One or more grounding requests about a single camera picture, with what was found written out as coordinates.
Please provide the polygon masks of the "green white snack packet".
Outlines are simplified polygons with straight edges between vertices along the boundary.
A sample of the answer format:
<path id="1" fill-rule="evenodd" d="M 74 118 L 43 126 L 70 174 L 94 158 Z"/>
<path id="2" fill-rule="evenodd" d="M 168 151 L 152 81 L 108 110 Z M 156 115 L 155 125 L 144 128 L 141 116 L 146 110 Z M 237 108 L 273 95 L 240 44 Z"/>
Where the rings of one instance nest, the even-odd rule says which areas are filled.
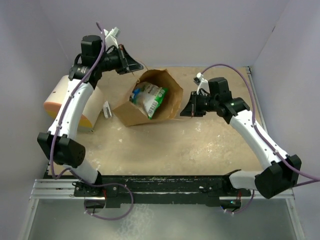
<path id="1" fill-rule="evenodd" d="M 143 91 L 135 105 L 151 120 L 156 110 L 162 104 L 168 89 L 149 82 L 140 82 L 134 89 L 141 89 Z"/>

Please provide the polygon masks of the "brown paper bag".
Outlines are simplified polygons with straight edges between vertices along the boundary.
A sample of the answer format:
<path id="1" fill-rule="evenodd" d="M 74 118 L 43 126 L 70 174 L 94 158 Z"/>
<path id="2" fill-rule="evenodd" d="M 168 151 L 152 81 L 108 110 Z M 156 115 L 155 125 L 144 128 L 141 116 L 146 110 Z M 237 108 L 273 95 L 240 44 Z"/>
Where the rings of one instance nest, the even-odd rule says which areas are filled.
<path id="1" fill-rule="evenodd" d="M 183 88 L 168 70 L 150 69 L 129 88 L 113 112 L 127 127 L 174 119 Z"/>

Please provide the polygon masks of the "blue snack packet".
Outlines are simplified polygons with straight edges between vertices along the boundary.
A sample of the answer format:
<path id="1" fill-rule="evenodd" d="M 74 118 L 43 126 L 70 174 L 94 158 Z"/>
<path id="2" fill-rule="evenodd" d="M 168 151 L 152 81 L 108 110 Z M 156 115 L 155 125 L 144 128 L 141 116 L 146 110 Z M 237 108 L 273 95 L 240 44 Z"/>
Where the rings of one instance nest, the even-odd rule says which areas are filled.
<path id="1" fill-rule="evenodd" d="M 134 89 L 129 97 L 129 100 L 133 103 L 136 104 L 138 101 L 138 97 L 142 94 L 142 90 L 140 88 Z"/>

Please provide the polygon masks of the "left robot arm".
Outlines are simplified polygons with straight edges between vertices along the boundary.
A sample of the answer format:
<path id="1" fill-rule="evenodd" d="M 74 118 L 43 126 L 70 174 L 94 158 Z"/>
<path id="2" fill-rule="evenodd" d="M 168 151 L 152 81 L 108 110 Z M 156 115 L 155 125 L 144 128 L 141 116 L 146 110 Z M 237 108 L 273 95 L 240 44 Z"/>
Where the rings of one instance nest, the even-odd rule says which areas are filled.
<path id="1" fill-rule="evenodd" d="M 86 183 L 85 190 L 91 196 L 103 191 L 102 176 L 86 161 L 86 148 L 76 142 L 79 122 L 85 106 L 104 72 L 116 71 L 119 75 L 142 70 L 117 37 L 107 35 L 86 35 L 81 41 L 81 52 L 76 56 L 69 70 L 68 86 L 58 114 L 47 132 L 40 132 L 37 142 L 46 155 L 51 170 L 54 165 L 64 167 L 75 177 Z"/>

